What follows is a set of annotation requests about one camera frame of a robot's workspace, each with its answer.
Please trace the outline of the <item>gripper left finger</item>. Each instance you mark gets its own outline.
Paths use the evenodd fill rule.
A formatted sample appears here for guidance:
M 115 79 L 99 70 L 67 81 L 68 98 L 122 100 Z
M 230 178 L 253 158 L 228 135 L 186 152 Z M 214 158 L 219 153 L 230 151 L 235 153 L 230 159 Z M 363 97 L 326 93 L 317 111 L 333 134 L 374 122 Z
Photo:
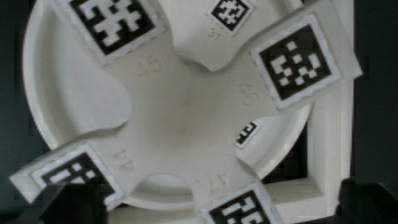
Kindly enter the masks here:
M 11 224 L 109 224 L 111 195 L 100 182 L 51 184 Z

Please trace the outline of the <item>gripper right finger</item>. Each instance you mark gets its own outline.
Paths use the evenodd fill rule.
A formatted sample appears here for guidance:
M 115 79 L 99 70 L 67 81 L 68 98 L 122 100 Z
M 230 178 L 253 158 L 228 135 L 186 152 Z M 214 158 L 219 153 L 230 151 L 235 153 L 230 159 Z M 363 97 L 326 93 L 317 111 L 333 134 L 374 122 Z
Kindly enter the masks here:
M 398 184 L 342 182 L 338 224 L 398 224 Z

